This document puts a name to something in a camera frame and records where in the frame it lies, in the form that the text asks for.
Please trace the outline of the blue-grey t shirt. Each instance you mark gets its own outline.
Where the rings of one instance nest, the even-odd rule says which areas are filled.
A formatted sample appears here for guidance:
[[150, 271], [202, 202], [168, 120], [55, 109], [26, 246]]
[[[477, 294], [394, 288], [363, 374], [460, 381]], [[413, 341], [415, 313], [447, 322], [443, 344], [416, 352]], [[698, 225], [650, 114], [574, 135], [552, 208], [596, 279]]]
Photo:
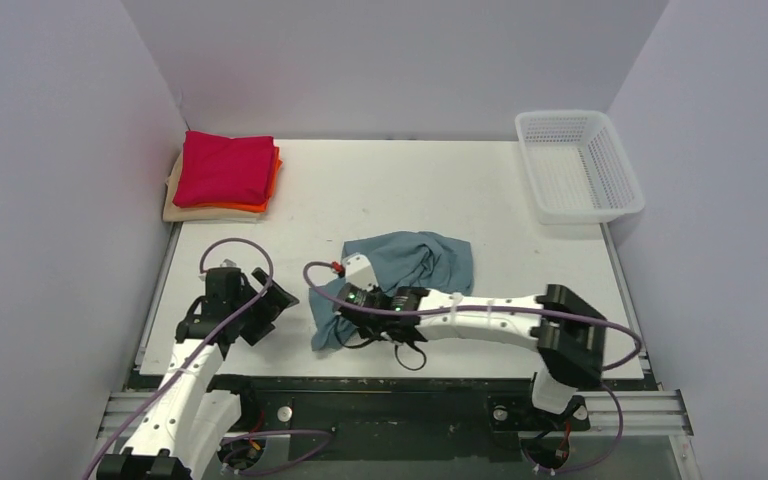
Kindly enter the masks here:
[[[348, 240], [341, 256], [361, 254], [370, 261], [379, 286], [388, 295], [399, 287], [424, 287], [470, 295], [474, 287], [471, 244], [429, 231], [398, 231]], [[339, 349], [356, 331], [337, 316], [333, 304], [315, 290], [308, 291], [315, 323], [310, 345], [314, 351]]]

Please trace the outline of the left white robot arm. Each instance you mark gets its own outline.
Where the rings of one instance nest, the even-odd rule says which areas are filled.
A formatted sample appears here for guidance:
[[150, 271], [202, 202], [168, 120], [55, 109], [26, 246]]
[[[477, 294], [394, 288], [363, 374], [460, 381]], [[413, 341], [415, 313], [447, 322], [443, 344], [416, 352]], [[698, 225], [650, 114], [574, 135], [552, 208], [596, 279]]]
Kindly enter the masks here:
[[199, 479], [231, 428], [244, 430], [258, 416], [258, 402], [241, 390], [211, 385], [230, 347], [256, 345], [298, 299], [257, 268], [204, 272], [204, 293], [175, 330], [167, 372], [141, 411], [135, 429], [116, 452], [104, 448], [90, 472], [97, 479]]

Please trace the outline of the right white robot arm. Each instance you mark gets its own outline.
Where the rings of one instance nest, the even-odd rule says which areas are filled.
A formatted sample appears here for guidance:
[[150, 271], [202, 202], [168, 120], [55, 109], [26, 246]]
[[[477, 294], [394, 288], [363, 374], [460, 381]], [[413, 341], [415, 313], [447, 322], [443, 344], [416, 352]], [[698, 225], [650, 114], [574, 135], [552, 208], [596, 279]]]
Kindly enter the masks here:
[[488, 298], [400, 287], [392, 295], [348, 283], [334, 311], [364, 339], [417, 348], [421, 342], [475, 340], [521, 347], [536, 353], [536, 371], [525, 402], [529, 422], [548, 429], [569, 410], [582, 389], [602, 383], [606, 329], [570, 289], [550, 284], [539, 295]]

